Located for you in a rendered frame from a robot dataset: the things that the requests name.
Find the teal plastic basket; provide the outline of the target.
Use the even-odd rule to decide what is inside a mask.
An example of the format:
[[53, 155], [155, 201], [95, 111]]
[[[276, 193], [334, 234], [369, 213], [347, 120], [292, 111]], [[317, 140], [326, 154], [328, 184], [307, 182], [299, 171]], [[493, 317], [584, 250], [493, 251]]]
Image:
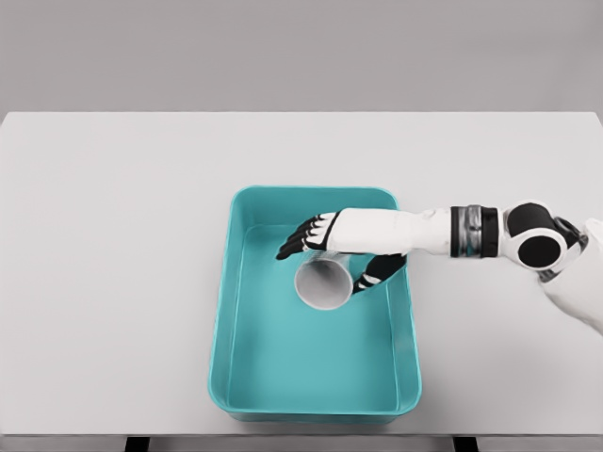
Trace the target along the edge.
[[316, 214], [397, 205], [370, 186], [248, 186], [234, 195], [207, 383], [220, 409], [247, 422], [386, 424], [417, 405], [407, 271], [321, 311], [294, 287], [304, 256], [276, 257]]

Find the white paper cup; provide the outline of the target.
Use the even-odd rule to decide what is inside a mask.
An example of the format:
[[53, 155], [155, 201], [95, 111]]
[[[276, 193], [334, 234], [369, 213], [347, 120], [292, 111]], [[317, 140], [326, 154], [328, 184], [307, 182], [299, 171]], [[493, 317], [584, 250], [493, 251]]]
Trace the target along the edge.
[[331, 311], [352, 295], [350, 256], [334, 251], [313, 251], [299, 265], [294, 287], [299, 298], [313, 309]]

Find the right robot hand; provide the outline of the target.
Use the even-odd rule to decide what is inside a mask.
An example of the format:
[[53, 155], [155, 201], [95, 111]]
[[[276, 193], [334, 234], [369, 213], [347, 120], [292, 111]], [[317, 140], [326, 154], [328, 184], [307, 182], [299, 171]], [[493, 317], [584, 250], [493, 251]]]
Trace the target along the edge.
[[378, 285], [407, 263], [416, 248], [412, 216], [399, 210], [345, 208], [317, 214], [297, 227], [279, 248], [276, 258], [285, 260], [308, 250], [343, 254], [371, 254], [373, 258], [354, 281], [352, 292]]

